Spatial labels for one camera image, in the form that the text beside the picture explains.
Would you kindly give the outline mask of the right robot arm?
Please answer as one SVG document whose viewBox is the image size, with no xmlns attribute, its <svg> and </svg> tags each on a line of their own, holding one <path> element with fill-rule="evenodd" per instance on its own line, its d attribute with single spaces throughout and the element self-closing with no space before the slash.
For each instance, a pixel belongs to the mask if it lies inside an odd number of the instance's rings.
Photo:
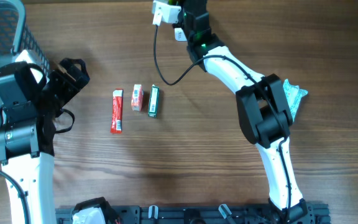
<svg viewBox="0 0 358 224">
<path fill-rule="evenodd" d="M 213 33 L 204 0 L 175 1 L 180 7 L 191 61 L 221 80 L 236 97 L 239 126 L 259 150 L 269 184 L 269 202 L 276 221 L 294 223 L 307 214 L 290 159 L 290 112 L 281 79 L 257 73 L 236 59 Z"/>
</svg>

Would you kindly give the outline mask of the red Kleenex tissue pack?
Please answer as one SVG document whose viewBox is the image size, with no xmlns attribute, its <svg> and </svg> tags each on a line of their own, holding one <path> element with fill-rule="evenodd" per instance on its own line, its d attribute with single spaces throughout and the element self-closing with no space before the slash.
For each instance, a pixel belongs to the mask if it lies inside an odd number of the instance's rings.
<svg viewBox="0 0 358 224">
<path fill-rule="evenodd" d="M 133 111 L 141 111 L 143 104 L 144 91 L 141 84 L 135 84 L 131 98 L 131 108 Z"/>
</svg>

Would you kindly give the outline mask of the dark green small box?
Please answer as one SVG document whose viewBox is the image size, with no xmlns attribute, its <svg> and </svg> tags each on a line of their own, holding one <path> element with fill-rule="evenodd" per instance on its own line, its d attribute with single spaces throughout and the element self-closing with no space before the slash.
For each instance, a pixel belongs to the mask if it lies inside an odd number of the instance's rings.
<svg viewBox="0 0 358 224">
<path fill-rule="evenodd" d="M 152 85 L 150 91 L 150 98 L 149 98 L 149 108 L 148 108 L 148 116 L 156 118 L 157 111 L 158 111 L 158 102 L 159 102 L 159 87 L 156 85 Z"/>
</svg>

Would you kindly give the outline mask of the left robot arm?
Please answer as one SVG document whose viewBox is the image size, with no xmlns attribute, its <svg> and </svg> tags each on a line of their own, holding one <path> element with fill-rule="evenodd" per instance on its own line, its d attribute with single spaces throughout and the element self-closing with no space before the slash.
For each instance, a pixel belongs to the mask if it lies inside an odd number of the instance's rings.
<svg viewBox="0 0 358 224">
<path fill-rule="evenodd" d="M 0 174 L 13 223 L 57 223 L 53 199 L 55 118 L 90 80 L 82 59 L 64 58 L 46 73 L 25 60 L 0 68 Z"/>
</svg>

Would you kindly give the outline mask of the red stick packet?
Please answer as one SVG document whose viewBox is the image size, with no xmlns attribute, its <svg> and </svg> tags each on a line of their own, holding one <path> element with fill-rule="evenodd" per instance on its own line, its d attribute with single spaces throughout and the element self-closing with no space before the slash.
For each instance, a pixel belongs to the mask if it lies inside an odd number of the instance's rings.
<svg viewBox="0 0 358 224">
<path fill-rule="evenodd" d="M 110 129 L 112 134 L 122 133 L 123 93 L 123 89 L 115 89 L 112 93 L 112 121 Z"/>
</svg>

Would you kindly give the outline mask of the pale teal wipes packet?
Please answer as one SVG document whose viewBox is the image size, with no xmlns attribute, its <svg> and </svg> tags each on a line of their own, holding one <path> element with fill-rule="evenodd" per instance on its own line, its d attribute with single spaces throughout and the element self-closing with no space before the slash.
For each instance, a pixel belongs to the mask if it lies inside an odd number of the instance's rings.
<svg viewBox="0 0 358 224">
<path fill-rule="evenodd" d="M 301 99 L 308 94 L 308 91 L 301 89 L 298 85 L 290 84 L 288 79 L 284 80 L 283 89 L 294 121 L 296 113 L 300 107 Z"/>
</svg>

